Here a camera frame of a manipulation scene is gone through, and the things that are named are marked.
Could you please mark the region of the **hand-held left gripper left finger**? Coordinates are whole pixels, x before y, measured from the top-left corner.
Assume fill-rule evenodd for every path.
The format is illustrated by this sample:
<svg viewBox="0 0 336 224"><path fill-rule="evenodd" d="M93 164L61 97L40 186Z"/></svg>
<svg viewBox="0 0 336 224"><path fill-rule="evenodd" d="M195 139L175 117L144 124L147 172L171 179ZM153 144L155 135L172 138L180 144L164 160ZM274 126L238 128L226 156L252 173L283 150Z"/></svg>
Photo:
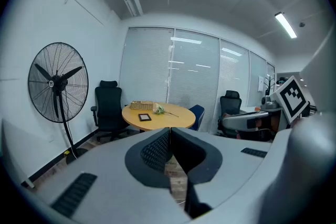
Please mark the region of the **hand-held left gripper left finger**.
<svg viewBox="0 0 336 224"><path fill-rule="evenodd" d="M165 175L169 128L95 147L37 192L57 224L185 224Z"/></svg>

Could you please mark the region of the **black standing fan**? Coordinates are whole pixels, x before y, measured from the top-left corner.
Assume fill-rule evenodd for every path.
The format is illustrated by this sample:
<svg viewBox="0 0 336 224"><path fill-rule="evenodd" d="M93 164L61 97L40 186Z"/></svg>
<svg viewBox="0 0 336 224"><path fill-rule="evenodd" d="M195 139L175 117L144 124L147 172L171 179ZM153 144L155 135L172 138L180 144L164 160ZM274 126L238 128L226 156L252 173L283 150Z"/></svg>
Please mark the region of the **black standing fan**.
<svg viewBox="0 0 336 224"><path fill-rule="evenodd" d="M87 151L74 146L69 121L82 110L88 90L86 65L73 46L54 42L34 58L28 74L30 100L41 116L64 126L70 144L70 152L66 154L67 164Z"/></svg>

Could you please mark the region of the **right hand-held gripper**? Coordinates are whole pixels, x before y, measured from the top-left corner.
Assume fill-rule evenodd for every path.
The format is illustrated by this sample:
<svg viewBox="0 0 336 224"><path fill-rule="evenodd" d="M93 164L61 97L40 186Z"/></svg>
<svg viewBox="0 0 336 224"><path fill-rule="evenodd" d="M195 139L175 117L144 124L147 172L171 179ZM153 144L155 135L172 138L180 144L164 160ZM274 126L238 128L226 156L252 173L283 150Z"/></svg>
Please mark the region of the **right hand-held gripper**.
<svg viewBox="0 0 336 224"><path fill-rule="evenodd" d="M304 96L302 88L294 76L271 95L265 95L261 100L261 111L253 111L231 115L222 119L225 130L253 132L257 131L257 121L268 117L270 112L280 110L289 125L310 105Z"/></svg>

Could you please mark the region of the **long ceiling light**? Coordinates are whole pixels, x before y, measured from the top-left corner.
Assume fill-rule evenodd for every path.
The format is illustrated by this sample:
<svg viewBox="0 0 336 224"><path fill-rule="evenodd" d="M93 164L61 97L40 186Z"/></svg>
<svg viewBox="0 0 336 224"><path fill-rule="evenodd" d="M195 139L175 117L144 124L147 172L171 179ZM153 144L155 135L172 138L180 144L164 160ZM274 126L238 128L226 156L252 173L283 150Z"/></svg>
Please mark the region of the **long ceiling light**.
<svg viewBox="0 0 336 224"><path fill-rule="evenodd" d="M284 28L284 30L287 32L290 38L292 39L297 38L295 31L293 30L293 28L291 27L291 25L289 24L289 22L287 21L282 12L275 14L275 18L281 24L281 26Z"/></svg>

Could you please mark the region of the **blue chair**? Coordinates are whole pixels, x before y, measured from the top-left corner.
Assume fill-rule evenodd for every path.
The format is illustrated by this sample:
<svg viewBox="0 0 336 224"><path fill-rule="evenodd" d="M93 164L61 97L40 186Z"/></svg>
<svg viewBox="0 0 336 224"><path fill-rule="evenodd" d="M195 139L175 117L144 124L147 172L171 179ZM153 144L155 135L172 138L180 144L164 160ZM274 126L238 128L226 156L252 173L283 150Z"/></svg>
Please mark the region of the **blue chair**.
<svg viewBox="0 0 336 224"><path fill-rule="evenodd" d="M194 124L190 127L191 130L198 131L205 113L205 109L200 106L200 105L194 105L189 109L193 114L195 115L195 122Z"/></svg>

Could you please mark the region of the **glass partition with blinds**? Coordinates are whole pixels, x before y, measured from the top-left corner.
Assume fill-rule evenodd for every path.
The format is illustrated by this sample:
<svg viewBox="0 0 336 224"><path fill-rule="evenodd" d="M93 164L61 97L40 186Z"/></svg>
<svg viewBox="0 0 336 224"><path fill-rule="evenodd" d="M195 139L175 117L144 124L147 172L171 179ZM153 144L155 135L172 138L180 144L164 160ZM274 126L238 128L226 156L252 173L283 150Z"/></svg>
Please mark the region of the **glass partition with blinds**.
<svg viewBox="0 0 336 224"><path fill-rule="evenodd" d="M226 91L237 91L243 107L259 106L265 88L258 80L274 74L264 58L224 39L178 28L129 28L121 61L122 103L200 105L205 110L200 130L213 134Z"/></svg>

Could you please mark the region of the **black coat rack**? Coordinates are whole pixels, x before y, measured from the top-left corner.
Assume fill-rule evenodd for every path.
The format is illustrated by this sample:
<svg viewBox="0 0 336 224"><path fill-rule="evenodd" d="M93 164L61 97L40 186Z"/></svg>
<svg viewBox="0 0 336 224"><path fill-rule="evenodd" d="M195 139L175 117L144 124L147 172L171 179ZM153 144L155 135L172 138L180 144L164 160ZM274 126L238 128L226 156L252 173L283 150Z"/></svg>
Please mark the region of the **black coat rack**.
<svg viewBox="0 0 336 224"><path fill-rule="evenodd" d="M275 90L275 78L269 74L266 75L264 85L266 86L265 95L270 95Z"/></svg>

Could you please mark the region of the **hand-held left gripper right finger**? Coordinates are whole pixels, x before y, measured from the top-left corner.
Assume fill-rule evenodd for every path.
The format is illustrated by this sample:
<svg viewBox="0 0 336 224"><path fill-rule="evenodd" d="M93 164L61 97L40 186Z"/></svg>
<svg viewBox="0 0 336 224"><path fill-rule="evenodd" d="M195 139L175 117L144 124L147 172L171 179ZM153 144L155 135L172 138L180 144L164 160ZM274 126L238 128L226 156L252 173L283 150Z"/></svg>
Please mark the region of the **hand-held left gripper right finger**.
<svg viewBox="0 0 336 224"><path fill-rule="evenodd" d="M271 144L171 128L171 149L187 175L185 209L213 209L238 191Z"/></svg>

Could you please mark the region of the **round wooden table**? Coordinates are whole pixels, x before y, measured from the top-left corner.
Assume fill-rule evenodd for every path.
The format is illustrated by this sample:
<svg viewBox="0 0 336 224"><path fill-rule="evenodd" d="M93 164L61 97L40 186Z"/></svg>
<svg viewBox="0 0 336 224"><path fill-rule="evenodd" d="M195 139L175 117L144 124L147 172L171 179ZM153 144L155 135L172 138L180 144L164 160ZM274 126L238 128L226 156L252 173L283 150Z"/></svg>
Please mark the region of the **round wooden table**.
<svg viewBox="0 0 336 224"><path fill-rule="evenodd" d="M196 121L196 116L189 109L169 103L159 103L159 105L164 107L167 113L157 115L152 109L135 110L127 105L122 110L122 117L130 126L144 132L164 127L189 128ZM139 114L148 114L151 120L140 121Z"/></svg>

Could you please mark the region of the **black mesh office chair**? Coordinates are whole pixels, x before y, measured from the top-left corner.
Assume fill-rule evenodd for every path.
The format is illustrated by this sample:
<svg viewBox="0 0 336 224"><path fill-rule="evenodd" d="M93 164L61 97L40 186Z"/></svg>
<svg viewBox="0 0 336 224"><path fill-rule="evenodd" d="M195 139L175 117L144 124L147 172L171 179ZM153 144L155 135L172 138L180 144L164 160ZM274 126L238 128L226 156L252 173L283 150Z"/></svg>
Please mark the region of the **black mesh office chair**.
<svg viewBox="0 0 336 224"><path fill-rule="evenodd" d="M217 129L222 132L223 137L236 138L237 132L225 128L222 124L223 118L240 113L242 100L237 91L227 90L224 96L220 97L221 115L218 119Z"/></svg>

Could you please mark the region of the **wicker basket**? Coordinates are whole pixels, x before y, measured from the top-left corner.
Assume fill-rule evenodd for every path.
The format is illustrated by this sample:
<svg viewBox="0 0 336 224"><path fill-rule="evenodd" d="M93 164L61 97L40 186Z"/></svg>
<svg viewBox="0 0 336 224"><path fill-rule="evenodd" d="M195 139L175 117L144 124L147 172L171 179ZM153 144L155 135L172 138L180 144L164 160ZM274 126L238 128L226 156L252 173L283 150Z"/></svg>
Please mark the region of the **wicker basket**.
<svg viewBox="0 0 336 224"><path fill-rule="evenodd" d="M132 101L130 109L133 110L152 110L154 103L152 101Z"/></svg>

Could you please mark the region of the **artificial flower sprig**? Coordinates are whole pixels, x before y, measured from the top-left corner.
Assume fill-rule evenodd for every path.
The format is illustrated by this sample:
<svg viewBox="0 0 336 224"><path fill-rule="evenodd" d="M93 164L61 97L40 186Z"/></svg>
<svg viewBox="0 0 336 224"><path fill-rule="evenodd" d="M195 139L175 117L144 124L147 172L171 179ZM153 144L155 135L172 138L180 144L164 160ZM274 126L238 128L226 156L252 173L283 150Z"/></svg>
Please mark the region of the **artificial flower sprig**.
<svg viewBox="0 0 336 224"><path fill-rule="evenodd" d="M162 115L162 114L170 114L170 115L173 115L173 116L176 116L175 114L171 113L171 112L168 112L164 109L164 107L158 103L154 103L153 104L153 113L156 114L156 115Z"/></svg>

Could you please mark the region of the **black headrest office chair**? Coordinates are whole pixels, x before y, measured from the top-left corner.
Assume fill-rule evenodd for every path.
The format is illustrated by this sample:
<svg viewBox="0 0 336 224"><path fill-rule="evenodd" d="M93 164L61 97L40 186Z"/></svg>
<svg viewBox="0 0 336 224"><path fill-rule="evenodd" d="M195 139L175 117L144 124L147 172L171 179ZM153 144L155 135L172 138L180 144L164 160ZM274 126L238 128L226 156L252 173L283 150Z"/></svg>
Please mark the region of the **black headrest office chair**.
<svg viewBox="0 0 336 224"><path fill-rule="evenodd" d="M99 142L101 138L110 137L110 141L115 138L121 139L122 133L128 133L129 124L122 117L121 93L116 81L101 80L95 88L96 105L91 107L95 126L99 132L107 134L97 136Z"/></svg>

